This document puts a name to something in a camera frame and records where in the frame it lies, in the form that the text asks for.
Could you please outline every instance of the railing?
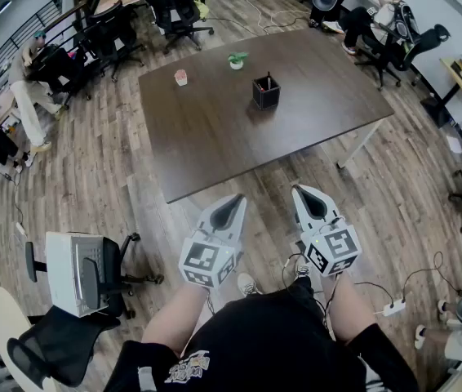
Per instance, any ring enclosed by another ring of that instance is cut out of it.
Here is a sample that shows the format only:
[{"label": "railing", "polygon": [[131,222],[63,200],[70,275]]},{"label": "railing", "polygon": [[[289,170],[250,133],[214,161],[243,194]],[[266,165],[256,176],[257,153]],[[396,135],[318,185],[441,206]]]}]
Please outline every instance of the railing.
[{"label": "railing", "polygon": [[31,16],[0,47],[0,79],[7,71],[5,65],[20,47],[39,29],[45,29],[62,11],[62,0],[51,0],[46,6]]}]

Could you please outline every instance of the pen holder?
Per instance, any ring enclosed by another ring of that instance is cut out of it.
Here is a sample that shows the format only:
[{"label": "pen holder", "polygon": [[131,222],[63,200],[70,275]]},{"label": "pen holder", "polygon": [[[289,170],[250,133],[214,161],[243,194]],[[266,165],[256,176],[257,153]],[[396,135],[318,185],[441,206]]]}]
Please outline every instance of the pen holder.
[{"label": "pen holder", "polygon": [[276,106],[278,99],[280,99],[280,86],[273,77],[271,77],[270,88],[267,76],[253,80],[253,100],[260,110]]}]

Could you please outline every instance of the wooden floor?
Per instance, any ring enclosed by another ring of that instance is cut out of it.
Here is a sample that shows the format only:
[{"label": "wooden floor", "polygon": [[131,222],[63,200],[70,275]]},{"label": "wooden floor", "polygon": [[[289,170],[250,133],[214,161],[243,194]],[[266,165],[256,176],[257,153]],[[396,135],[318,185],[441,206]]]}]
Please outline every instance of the wooden floor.
[{"label": "wooden floor", "polygon": [[[211,0],[210,17],[234,20],[256,34],[264,34],[258,26],[259,12],[251,4],[260,10],[262,26],[270,25],[270,16],[279,11],[309,11],[309,6],[296,0]],[[185,39],[164,56],[164,39],[150,24],[150,13],[145,8],[138,13],[135,28],[148,45],[143,54],[146,66],[124,66],[116,84],[109,76],[97,78],[91,85],[92,100],[87,101],[84,95],[74,98],[60,122],[41,113],[53,147],[39,154],[33,166],[23,171],[18,186],[23,226],[39,260],[44,261],[48,230],[98,233],[118,243],[126,234],[137,231],[142,241],[128,253],[126,269],[134,275],[150,270],[166,275],[162,286],[145,286],[128,301],[136,310],[136,319],[122,321],[119,329],[101,335],[78,390],[102,390],[122,343],[139,340],[150,318],[182,283],[177,260],[184,237],[190,235],[193,226],[193,218],[181,205],[164,202],[153,169],[137,78],[189,56],[195,49]],[[282,13],[275,21],[283,25],[295,16],[306,15]],[[215,34],[200,34],[203,49],[252,36],[229,21],[207,23],[215,27]],[[297,20],[284,30],[298,28],[307,28],[306,22]],[[268,31],[280,33],[281,29],[272,27]],[[367,80],[375,81],[371,68],[366,74]],[[283,288],[282,266],[291,254],[290,243],[298,238],[290,196],[295,183],[317,187],[332,196],[354,224],[364,250],[350,272],[355,281],[380,283],[398,299],[407,275],[432,266],[434,253],[442,251],[444,275],[462,288],[462,206],[447,201],[450,191],[462,190],[461,181],[451,175],[462,168],[462,155],[454,155],[448,148],[445,135],[451,129],[439,131],[422,110],[424,88],[414,88],[404,80],[398,89],[391,80],[388,82],[382,95],[396,114],[380,126],[344,170],[339,171],[335,161],[356,132],[195,196],[203,206],[226,194],[242,192],[247,196],[246,255],[238,271],[250,272],[263,291]],[[27,145],[22,127],[15,139]],[[40,314],[51,306],[47,278],[42,275],[37,284],[28,279],[24,240],[14,235],[14,224],[21,217],[14,208],[13,195],[14,185],[0,176],[0,285],[19,300],[27,314]],[[212,295],[216,310],[226,301],[239,298],[235,280],[236,274]],[[318,279],[314,282],[318,288]],[[439,326],[437,299],[454,300],[455,293],[438,274],[430,272],[413,276],[409,286],[406,310],[390,318],[378,316],[378,320],[418,376],[422,390],[426,390],[440,380],[446,361],[441,348],[414,349],[414,328],[418,323]],[[380,289],[364,285],[359,290],[375,311],[381,311],[388,302]],[[204,309],[202,321],[209,316]]]}]

